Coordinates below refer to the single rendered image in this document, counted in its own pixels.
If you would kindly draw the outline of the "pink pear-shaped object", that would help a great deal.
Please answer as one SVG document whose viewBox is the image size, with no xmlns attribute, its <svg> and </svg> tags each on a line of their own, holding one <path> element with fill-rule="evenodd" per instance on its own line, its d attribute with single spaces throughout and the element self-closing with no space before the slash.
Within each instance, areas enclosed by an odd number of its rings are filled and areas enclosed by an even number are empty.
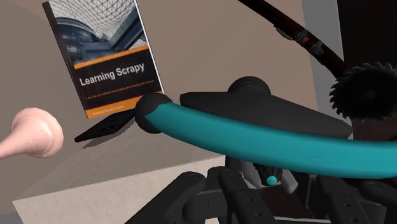
<svg viewBox="0 0 397 224">
<path fill-rule="evenodd" d="M 11 125 L 10 134 L 0 142 L 0 160 L 29 155 L 48 158 L 62 148 L 64 135 L 57 119 L 39 108 L 25 108 L 18 112 Z"/>
</svg>

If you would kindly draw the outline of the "dark rod with toothed wheel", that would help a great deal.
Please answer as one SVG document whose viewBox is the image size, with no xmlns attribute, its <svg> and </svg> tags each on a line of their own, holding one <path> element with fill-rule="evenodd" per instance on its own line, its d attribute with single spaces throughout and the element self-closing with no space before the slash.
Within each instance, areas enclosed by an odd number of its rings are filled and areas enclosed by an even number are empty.
<svg viewBox="0 0 397 224">
<path fill-rule="evenodd" d="M 274 25 L 286 39 L 297 42 L 336 78 L 329 93 L 332 108 L 351 120 L 381 120 L 397 111 L 397 68 L 373 62 L 348 66 L 320 39 L 266 2 L 238 0 Z"/>
</svg>

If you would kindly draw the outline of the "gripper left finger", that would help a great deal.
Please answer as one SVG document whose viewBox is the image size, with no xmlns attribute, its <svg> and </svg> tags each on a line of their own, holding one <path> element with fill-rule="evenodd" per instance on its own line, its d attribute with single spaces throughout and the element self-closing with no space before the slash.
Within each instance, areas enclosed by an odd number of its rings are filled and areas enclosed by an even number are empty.
<svg viewBox="0 0 397 224">
<path fill-rule="evenodd" d="M 259 193 L 237 171 L 212 167 L 184 172 L 125 224 L 277 224 Z"/>
</svg>

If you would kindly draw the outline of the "teal and black curved object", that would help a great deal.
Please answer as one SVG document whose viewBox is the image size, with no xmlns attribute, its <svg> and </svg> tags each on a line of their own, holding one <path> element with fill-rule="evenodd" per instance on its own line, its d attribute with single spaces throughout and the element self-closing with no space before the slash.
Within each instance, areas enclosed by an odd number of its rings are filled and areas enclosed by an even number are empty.
<svg viewBox="0 0 397 224">
<path fill-rule="evenodd" d="M 178 103 L 145 95 L 136 122 L 145 132 L 241 160 L 244 178 L 257 187 L 282 184 L 292 193 L 295 172 L 397 178 L 397 142 L 352 140 L 344 121 L 276 97 L 255 77 L 238 79 L 226 92 L 182 94 Z"/>
</svg>

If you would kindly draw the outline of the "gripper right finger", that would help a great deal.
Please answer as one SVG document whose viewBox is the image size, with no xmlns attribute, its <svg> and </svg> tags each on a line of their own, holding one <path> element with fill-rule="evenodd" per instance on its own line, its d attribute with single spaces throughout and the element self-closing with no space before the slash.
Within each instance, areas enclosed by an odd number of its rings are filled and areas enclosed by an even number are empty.
<svg viewBox="0 0 397 224">
<path fill-rule="evenodd" d="M 397 186 L 373 179 L 317 176 L 309 208 L 331 224 L 397 224 Z"/>
</svg>

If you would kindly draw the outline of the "dark book with orange stripes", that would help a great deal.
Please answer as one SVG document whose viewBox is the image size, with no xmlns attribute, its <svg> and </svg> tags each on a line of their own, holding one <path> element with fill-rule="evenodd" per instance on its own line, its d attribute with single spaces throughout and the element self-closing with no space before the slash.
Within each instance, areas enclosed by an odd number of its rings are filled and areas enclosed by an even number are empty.
<svg viewBox="0 0 397 224">
<path fill-rule="evenodd" d="M 137 0 L 43 0 L 42 6 L 87 118 L 163 93 Z"/>
</svg>

